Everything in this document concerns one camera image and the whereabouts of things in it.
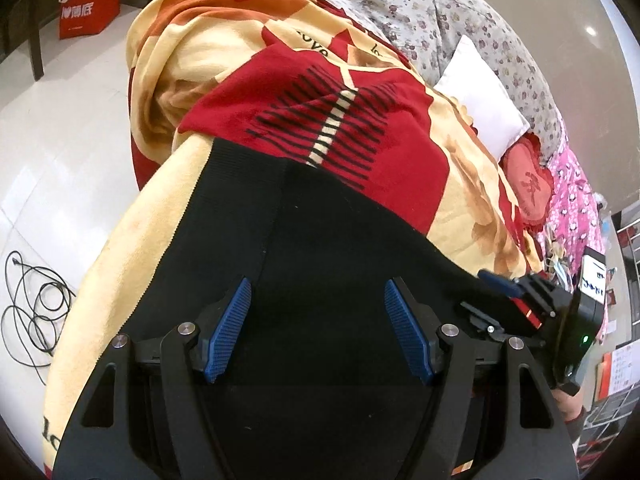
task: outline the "white cloth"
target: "white cloth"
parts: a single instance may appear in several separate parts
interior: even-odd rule
[[[467,36],[460,38],[451,62],[434,88],[466,106],[478,138],[495,160],[500,160],[530,128]]]

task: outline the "bed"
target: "bed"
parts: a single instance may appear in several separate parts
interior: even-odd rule
[[[328,0],[347,15],[398,47],[425,82],[435,86],[450,63],[462,36],[474,42],[482,59],[494,70],[510,99],[530,124],[533,143],[523,146],[538,158],[538,171],[519,164],[507,180],[520,202],[529,199],[529,186],[550,182],[542,220],[528,225],[540,245],[550,277],[572,289],[586,246],[604,252],[598,204],[569,145],[569,134],[551,90],[536,61],[509,24],[484,0]],[[509,154],[500,164],[503,169]]]

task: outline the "black fabric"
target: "black fabric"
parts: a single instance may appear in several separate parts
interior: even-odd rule
[[[46,480],[0,417],[0,479]]]
[[[580,434],[582,433],[582,428],[584,427],[584,420],[587,418],[587,411],[582,407],[582,411],[580,415],[578,415],[574,420],[569,420],[566,422],[566,430],[569,433],[569,437],[571,438],[571,442],[575,442],[580,438]]]
[[[636,404],[620,434],[583,477],[584,480],[638,480],[638,463],[634,456],[639,444],[640,404]]]
[[[330,174],[217,139],[123,331],[162,336],[237,274],[254,285],[252,306],[227,372],[201,394],[239,480],[395,478],[431,391],[386,316],[389,278],[469,333],[460,301],[501,320],[515,311]]]

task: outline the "white wall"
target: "white wall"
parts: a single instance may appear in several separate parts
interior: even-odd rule
[[[638,110],[638,122],[640,123],[640,45],[636,41],[636,37],[626,24],[620,10],[616,7],[613,0],[600,0],[607,12],[607,16],[611,20],[613,30],[616,31],[622,54],[625,56],[626,67],[629,70],[631,78],[631,86],[634,90],[636,98],[636,108]]]

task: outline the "white tile floor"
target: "white tile floor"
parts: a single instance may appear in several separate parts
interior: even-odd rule
[[[122,6],[102,33],[63,41],[58,22],[49,23],[40,31],[38,82],[26,44],[0,63],[0,266],[19,250],[25,262],[53,268],[77,290],[138,194],[124,59],[137,13]],[[1,311],[9,296],[0,282]],[[44,386],[1,344],[0,384],[2,418],[42,467]]]

